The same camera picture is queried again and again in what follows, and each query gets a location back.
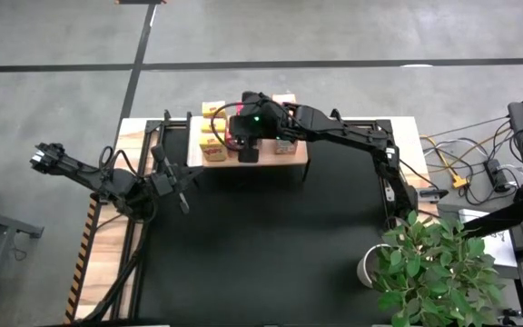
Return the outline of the wooden shelf with black legs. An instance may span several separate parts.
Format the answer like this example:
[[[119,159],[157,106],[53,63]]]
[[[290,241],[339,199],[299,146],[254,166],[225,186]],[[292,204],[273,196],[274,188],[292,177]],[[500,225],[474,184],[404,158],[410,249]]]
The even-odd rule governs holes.
[[[189,144],[187,151],[186,164],[190,167],[202,166],[204,168],[234,168],[234,167],[264,167],[264,166],[301,166],[302,174],[306,171],[310,162],[310,155],[307,145],[299,141],[294,154],[276,154],[276,140],[264,139],[261,141],[259,149],[259,159],[257,163],[241,163],[238,161],[237,154],[228,154],[225,161],[210,162],[202,154],[199,141],[202,135],[201,125],[203,117],[193,116],[190,119]]]

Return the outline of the black power adapter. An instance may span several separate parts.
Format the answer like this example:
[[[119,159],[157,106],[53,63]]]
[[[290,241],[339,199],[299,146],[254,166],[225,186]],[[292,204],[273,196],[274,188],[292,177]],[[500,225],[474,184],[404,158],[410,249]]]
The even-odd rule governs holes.
[[[489,181],[495,193],[505,193],[511,188],[506,175],[497,159],[488,159],[483,163]]]

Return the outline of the black slanted bar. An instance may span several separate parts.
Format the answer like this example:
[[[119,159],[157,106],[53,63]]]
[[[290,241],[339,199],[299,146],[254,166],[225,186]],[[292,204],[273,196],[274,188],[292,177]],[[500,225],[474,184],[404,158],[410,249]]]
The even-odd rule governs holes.
[[[484,237],[508,230],[523,223],[523,199],[513,204],[464,223],[468,237]]]

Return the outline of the green leafy plant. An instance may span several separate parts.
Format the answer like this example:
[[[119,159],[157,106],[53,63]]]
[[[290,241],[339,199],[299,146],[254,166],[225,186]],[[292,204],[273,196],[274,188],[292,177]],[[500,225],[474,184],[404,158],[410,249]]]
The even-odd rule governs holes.
[[[495,258],[462,223],[412,211],[382,235],[370,273],[392,327],[498,324],[502,289]]]

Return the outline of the white paper sheet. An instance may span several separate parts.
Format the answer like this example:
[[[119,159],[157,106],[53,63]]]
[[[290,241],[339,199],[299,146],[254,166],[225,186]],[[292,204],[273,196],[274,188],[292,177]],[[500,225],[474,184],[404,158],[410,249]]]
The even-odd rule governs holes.
[[[463,223],[468,223],[488,215],[488,212],[460,209],[458,210],[458,215]],[[495,265],[512,268],[518,267],[509,230],[489,234],[488,236],[483,237],[482,240],[485,244],[484,253],[491,255],[495,259]]]

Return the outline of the white plant pot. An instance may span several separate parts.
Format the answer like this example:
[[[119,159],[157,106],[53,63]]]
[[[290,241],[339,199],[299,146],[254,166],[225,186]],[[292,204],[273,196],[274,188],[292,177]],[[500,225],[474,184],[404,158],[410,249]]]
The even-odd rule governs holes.
[[[356,275],[364,286],[373,288],[373,273],[379,268],[379,256],[386,248],[390,248],[390,246],[384,243],[374,245],[361,257],[357,264]]]

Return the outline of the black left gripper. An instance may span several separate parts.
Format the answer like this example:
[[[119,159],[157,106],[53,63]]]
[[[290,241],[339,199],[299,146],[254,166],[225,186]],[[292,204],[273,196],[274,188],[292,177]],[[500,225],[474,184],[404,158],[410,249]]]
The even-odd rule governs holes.
[[[152,173],[151,185],[153,191],[157,196],[165,196],[167,194],[178,193],[179,205],[183,214],[190,211],[189,204],[186,201],[183,192],[180,192],[178,182],[191,182],[203,171],[202,166],[173,166],[174,173]]]

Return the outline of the black table mat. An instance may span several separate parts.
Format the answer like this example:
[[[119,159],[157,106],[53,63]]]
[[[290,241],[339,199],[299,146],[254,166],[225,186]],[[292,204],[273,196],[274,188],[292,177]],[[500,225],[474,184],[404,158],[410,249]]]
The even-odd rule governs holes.
[[[386,323],[357,265],[386,218],[368,153],[318,142],[311,166],[206,169],[161,200],[138,315],[172,325]]]

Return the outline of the yellow black hazard tape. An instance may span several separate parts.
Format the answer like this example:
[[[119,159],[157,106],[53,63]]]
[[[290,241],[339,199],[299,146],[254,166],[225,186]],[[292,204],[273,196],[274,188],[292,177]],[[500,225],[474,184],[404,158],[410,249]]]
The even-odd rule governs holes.
[[[74,265],[72,284],[68,293],[67,304],[64,311],[63,324],[69,324],[76,320],[77,309],[84,288],[86,269],[92,252],[92,243],[94,242],[94,228],[98,222],[98,203],[97,196],[91,194],[86,213],[86,220],[84,222],[80,249]]]

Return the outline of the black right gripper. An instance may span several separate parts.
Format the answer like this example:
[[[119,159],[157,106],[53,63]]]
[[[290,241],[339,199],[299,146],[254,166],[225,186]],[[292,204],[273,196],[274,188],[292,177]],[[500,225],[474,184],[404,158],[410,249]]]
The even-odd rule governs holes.
[[[257,139],[272,139],[280,135],[280,123],[284,119],[281,106],[268,95],[245,91],[242,93],[242,115],[255,114],[261,118],[262,137],[247,137],[239,140],[238,161],[240,163],[257,163],[259,149]]]

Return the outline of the yellow Corn Pops cereal box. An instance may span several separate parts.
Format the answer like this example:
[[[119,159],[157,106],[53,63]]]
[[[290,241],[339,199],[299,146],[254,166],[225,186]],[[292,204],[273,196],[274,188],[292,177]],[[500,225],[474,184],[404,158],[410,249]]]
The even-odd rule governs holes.
[[[204,118],[225,118],[225,110],[220,110],[225,105],[224,101],[202,102],[202,116]]]
[[[201,134],[199,146],[202,151],[202,157],[207,162],[222,162],[228,157],[227,148],[221,140],[213,133]]]
[[[216,132],[218,134],[224,134],[226,130],[226,121],[221,118],[215,118],[213,121],[210,119],[202,119],[201,131],[206,134],[212,134]]]

